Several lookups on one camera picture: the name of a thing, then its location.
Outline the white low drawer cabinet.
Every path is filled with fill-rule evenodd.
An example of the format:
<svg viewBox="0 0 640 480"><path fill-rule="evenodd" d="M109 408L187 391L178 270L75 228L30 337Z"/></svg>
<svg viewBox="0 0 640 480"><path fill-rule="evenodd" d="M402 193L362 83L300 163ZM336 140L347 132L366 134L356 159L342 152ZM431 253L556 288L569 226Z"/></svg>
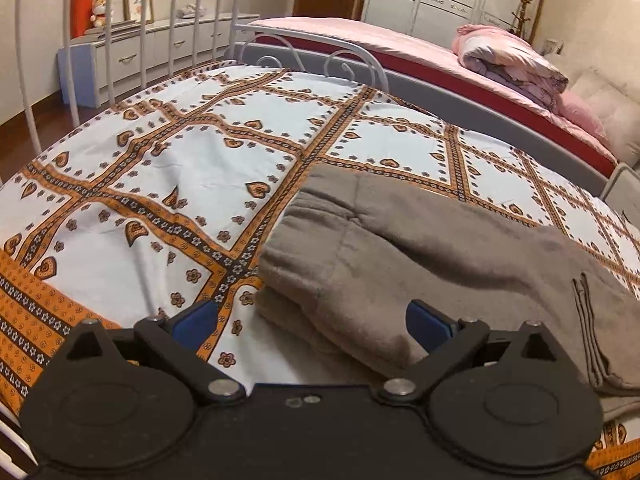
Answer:
<svg viewBox="0 0 640 480"><path fill-rule="evenodd" d="M58 78L63 101L68 101L66 63L72 63L76 103L82 107L98 108L114 96L138 88L141 72L146 80L163 78L171 70L178 72L193 65L222 58L228 50L231 15L219 18L206 16L198 22L178 20L174 29L167 20L145 27L146 37L141 40L137 27L129 32L112 36L107 44L103 35L92 34L70 42L70 57L58 50Z"/></svg>

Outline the framed picture on cabinet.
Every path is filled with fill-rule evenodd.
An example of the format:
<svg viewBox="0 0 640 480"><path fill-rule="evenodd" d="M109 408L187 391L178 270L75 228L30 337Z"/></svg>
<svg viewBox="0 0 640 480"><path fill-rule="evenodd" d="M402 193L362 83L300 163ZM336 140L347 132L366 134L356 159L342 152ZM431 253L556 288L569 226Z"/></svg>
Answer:
<svg viewBox="0 0 640 480"><path fill-rule="evenodd" d="M140 23L142 18L148 24L154 22L153 0L122 0L124 19Z"/></svg>

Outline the wooden coat rack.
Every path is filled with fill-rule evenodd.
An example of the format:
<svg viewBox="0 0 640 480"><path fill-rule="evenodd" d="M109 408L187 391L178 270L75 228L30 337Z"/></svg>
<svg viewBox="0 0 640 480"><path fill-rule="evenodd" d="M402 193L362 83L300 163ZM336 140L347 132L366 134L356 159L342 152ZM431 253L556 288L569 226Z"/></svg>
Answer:
<svg viewBox="0 0 640 480"><path fill-rule="evenodd" d="M513 20L510 27L510 33L520 38L524 37L525 24L529 21L526 16L527 7L532 3L532 0L518 0L518 7L516 11L512 13Z"/></svg>

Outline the orange white patterned bedsheet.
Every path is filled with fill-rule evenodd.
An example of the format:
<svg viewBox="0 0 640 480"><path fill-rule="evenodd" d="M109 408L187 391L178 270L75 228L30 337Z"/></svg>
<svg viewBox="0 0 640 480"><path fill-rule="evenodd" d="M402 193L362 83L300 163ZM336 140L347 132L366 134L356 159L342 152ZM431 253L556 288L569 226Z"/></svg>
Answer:
<svg viewBox="0 0 640 480"><path fill-rule="evenodd" d="M364 84L211 65L1 189L38 479L634 479L639 231Z"/></svg>

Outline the red plush toy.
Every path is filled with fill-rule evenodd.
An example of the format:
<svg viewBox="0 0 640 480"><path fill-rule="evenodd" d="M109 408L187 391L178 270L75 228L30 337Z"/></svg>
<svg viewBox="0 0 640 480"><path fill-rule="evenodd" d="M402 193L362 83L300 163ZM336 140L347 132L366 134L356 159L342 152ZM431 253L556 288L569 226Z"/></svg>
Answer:
<svg viewBox="0 0 640 480"><path fill-rule="evenodd" d="M70 0L70 38L84 36L92 27L93 0Z"/></svg>

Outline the folded pink quilt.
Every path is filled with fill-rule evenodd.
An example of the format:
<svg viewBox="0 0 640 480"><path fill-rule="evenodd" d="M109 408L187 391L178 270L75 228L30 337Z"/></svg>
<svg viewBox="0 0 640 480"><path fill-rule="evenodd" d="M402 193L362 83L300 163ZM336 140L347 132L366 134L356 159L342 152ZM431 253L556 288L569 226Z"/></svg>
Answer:
<svg viewBox="0 0 640 480"><path fill-rule="evenodd" d="M468 70L521 93L549 112L558 111L567 76L520 37L495 26L465 24L457 28L451 51Z"/></svg>

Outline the beige cushioned headboard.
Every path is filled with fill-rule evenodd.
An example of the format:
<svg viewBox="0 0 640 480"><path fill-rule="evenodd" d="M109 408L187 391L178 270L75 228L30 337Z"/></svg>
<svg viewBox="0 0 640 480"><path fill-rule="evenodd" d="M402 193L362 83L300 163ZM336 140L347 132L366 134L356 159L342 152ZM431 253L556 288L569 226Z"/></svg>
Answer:
<svg viewBox="0 0 640 480"><path fill-rule="evenodd" d="M556 53L549 53L544 58L567 76L566 90L577 94L596 113L608 136L610 145L606 149L618 162L637 167L639 100L627 96L593 68L570 62L565 56Z"/></svg>

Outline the grey fleece pants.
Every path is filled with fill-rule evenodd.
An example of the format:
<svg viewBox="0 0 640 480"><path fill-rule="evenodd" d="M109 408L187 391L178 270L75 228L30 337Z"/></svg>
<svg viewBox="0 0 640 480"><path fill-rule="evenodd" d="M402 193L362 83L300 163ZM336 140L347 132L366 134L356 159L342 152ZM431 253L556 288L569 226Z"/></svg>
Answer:
<svg viewBox="0 0 640 480"><path fill-rule="evenodd" d="M541 322L602 403L639 406L639 304L553 226L394 179L315 166L258 261L258 312L322 353L392 377L422 359L406 329L419 299L496 330Z"/></svg>

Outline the pink pillow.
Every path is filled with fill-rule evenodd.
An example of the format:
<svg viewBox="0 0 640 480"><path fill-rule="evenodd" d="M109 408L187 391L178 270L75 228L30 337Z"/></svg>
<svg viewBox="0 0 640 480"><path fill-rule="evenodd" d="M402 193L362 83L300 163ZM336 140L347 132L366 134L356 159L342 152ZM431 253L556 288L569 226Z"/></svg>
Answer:
<svg viewBox="0 0 640 480"><path fill-rule="evenodd" d="M559 116L582 128L606 148L610 145L604 125L593 109L577 94L565 90L556 97L556 108Z"/></svg>

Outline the white metal daybed frame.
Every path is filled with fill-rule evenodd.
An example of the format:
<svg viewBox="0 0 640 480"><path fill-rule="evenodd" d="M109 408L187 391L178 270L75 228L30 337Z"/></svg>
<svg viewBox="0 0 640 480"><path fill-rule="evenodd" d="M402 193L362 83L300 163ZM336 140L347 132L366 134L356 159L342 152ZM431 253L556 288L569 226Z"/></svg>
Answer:
<svg viewBox="0 0 640 480"><path fill-rule="evenodd" d="M103 33L92 66L109 84L133 76L130 96L75 119L1 188L8 425L80 324L173 315L207 359L234 305L253 301L259 249L299 182L390 88L356 42L333 39L312 70L292 32L238 14Z"/></svg>

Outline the large pink red bed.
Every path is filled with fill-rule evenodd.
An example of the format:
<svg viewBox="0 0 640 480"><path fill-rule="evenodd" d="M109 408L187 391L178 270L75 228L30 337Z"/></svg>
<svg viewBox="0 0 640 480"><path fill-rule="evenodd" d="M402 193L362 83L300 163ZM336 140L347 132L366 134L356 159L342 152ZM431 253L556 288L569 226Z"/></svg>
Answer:
<svg viewBox="0 0 640 480"><path fill-rule="evenodd" d="M429 110L446 122L493 136L534 156L588 191L600 193L617 159L584 130L503 84L463 67L450 49L346 18L265 18L239 24L235 53L273 55L321 73L330 55L354 61L359 82Z"/></svg>

